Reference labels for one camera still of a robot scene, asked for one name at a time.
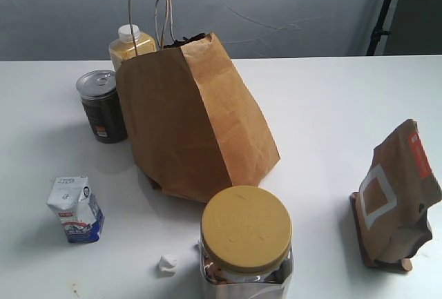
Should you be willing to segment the clear jar yellow lid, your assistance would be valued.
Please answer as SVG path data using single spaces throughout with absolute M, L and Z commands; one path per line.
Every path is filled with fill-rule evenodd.
M 200 223 L 204 298 L 286 298 L 291 239 L 289 212 L 272 193 L 232 186 L 214 195 Z

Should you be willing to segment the brown coffee pouch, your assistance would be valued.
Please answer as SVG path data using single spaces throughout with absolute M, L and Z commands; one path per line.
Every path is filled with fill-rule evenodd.
M 394 264 L 414 257 L 432 239 L 427 210 L 440 201 L 417 123 L 407 119 L 374 148 L 359 186 L 356 214 L 368 258 Z

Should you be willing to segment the dark can silver lid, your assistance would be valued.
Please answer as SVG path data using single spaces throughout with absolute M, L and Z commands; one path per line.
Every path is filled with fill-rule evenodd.
M 97 141 L 114 144 L 128 137 L 116 89 L 115 71 L 86 73 L 77 80 L 76 89 Z

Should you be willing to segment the small white blue carton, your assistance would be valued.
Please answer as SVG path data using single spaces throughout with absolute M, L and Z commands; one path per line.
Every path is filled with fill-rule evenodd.
M 55 178 L 46 204 L 60 221 L 69 243 L 99 240 L 104 214 L 88 177 Z

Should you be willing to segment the yellow bottle white cap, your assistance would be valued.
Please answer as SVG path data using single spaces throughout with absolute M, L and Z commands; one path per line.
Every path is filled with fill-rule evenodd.
M 118 29 L 118 38 L 108 46 L 110 59 L 115 71 L 119 69 L 123 61 L 137 55 L 155 52 L 156 42 L 152 36 L 142 32 L 135 24 L 126 24 Z

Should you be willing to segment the brown paper shopping bag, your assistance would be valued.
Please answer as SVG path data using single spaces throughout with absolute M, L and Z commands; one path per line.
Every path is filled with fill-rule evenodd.
M 259 185 L 280 160 L 212 32 L 123 61 L 116 85 L 135 164 L 165 194 L 208 202 L 230 186 Z

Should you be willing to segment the black light stand pole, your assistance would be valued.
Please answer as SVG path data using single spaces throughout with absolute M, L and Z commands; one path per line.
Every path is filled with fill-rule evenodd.
M 383 0 L 383 4 L 381 6 L 378 19 L 370 35 L 370 43 L 369 46 L 367 47 L 367 52 L 366 52 L 367 56 L 374 56 L 376 48 L 381 38 L 390 35 L 390 31 L 384 29 L 384 23 L 387 18 L 387 13 L 390 8 L 391 2 L 392 0 Z

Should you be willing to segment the small white crumpled piece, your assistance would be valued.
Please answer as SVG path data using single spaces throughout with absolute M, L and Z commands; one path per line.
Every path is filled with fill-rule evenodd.
M 167 253 L 160 257 L 157 263 L 157 275 L 159 277 L 170 277 L 175 275 L 178 265 L 178 256 Z

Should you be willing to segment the grey backdrop cloth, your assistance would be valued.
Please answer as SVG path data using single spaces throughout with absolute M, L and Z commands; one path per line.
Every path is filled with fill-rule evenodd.
M 173 0 L 174 34 L 233 58 L 362 55 L 383 0 Z M 1 0 L 3 60 L 108 59 L 120 26 L 153 34 L 155 0 Z

